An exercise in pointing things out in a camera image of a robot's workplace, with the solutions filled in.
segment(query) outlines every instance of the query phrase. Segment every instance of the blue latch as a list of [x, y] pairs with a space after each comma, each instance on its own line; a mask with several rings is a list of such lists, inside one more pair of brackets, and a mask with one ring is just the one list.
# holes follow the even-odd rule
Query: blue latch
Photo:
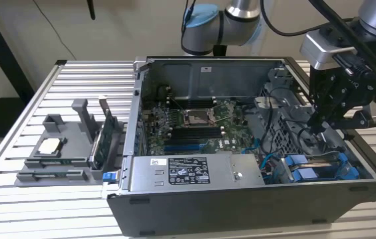
[[114, 183], [117, 181], [117, 173], [108, 172], [102, 174], [102, 182]]

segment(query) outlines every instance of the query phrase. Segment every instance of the motherboard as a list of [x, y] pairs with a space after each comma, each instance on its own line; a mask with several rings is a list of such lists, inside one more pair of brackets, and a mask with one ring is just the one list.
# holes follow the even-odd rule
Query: motherboard
[[148, 155], [255, 153], [243, 108], [231, 99], [157, 102], [142, 111]]

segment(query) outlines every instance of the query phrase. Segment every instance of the blue release tab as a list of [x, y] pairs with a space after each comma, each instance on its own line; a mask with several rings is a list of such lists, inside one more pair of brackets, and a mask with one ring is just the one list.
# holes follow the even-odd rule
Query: blue release tab
[[206, 4], [206, 3], [196, 4], [193, 6], [193, 11], [192, 11], [190, 19], [186, 23], [186, 27], [196, 27], [208, 23], [217, 16], [217, 12], [218, 12], [217, 5]]
[[117, 173], [116, 172], [108, 172], [102, 174], [102, 182], [114, 183], [117, 180]]

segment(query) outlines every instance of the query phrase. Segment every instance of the black pole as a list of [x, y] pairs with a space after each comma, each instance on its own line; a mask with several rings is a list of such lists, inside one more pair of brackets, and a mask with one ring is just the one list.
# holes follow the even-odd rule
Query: black pole
[[33, 89], [22, 73], [20, 65], [13, 57], [10, 49], [0, 33], [0, 68], [12, 84], [12, 87], [21, 99], [28, 104], [33, 96]]
[[86, 0], [86, 1], [88, 1], [88, 8], [89, 8], [90, 19], [94, 20], [93, 0]]
[[213, 46], [213, 56], [225, 56], [226, 55], [226, 48], [225, 45], [214, 45]]

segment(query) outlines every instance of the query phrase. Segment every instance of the robotic arm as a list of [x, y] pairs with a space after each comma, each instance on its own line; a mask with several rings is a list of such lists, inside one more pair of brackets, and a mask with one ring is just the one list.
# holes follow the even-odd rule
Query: robotic arm
[[[307, 96], [314, 113], [307, 121], [310, 132], [322, 132], [329, 125], [334, 129], [376, 127], [376, 0], [365, 0], [359, 17], [349, 23], [323, 0], [309, 2], [329, 24], [309, 32], [282, 33], [271, 26], [263, 13], [263, 0], [259, 0], [263, 20], [277, 34], [295, 36], [306, 33], [301, 53], [311, 66]], [[185, 11], [182, 24], [185, 53], [205, 55], [216, 45], [242, 45], [254, 38], [258, 31], [257, 0], [231, 0], [218, 13], [217, 9], [193, 9], [193, 4]], [[345, 118], [345, 113], [359, 106], [363, 106], [362, 110], [351, 118]]]
[[[307, 126], [314, 133], [325, 130], [325, 123], [334, 129], [376, 127], [376, 1], [363, 1], [349, 26], [333, 22], [338, 16], [322, 0], [309, 1], [331, 25], [307, 32], [301, 46], [311, 66], [309, 98], [315, 110]], [[363, 109], [343, 118], [358, 106]]]

